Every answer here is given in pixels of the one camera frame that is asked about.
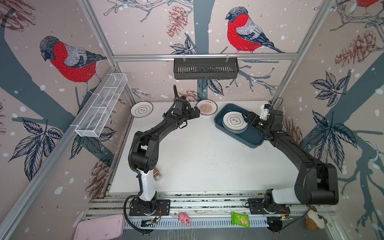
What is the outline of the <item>sunburst plate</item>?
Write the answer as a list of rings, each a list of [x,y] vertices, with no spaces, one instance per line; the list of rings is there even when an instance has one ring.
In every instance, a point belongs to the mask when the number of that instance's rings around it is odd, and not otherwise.
[[[217,104],[211,100],[201,100],[197,102],[196,107],[200,110],[202,116],[213,115],[218,110]]]

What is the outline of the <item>dark teal plastic bin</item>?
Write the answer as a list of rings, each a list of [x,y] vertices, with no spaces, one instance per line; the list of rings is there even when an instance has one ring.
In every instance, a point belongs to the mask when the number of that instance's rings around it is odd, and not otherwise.
[[[248,110],[235,104],[226,104],[215,116],[214,122],[216,128],[250,148],[254,149],[260,146],[264,142],[264,139],[255,127],[247,125],[247,129],[240,134],[235,134],[225,129],[223,125],[223,118],[225,114],[233,111],[241,114],[248,112]]]

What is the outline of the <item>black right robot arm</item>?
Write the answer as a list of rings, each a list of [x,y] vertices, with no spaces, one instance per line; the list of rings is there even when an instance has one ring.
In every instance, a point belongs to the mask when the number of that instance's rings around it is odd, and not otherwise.
[[[299,170],[295,185],[286,189],[269,189],[266,204],[336,205],[339,187],[336,167],[325,164],[305,151],[283,131],[283,113],[272,110],[264,120],[254,112],[242,114],[245,122],[255,127],[273,147],[280,150]]]

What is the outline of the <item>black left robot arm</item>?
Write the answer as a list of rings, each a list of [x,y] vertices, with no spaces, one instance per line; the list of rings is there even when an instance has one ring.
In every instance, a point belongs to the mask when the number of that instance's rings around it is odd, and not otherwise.
[[[140,190],[136,197],[140,201],[150,203],[156,198],[151,173],[159,160],[160,142],[171,132],[186,127],[188,120],[199,118],[200,113],[198,107],[192,107],[186,98],[181,97],[174,100],[159,124],[145,132],[135,133],[128,162],[131,170],[137,174]]]

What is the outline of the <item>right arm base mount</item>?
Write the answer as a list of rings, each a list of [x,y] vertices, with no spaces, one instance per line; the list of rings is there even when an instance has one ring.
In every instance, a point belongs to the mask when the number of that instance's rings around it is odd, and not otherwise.
[[[277,204],[273,200],[272,192],[267,191],[262,198],[250,198],[246,203],[252,215],[290,215],[288,205]]]

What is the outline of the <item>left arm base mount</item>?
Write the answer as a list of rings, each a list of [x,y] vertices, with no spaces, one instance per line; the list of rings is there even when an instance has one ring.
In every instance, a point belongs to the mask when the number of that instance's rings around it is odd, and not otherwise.
[[[158,200],[156,196],[149,202],[134,198],[130,203],[129,216],[168,216],[170,208],[170,200]]]

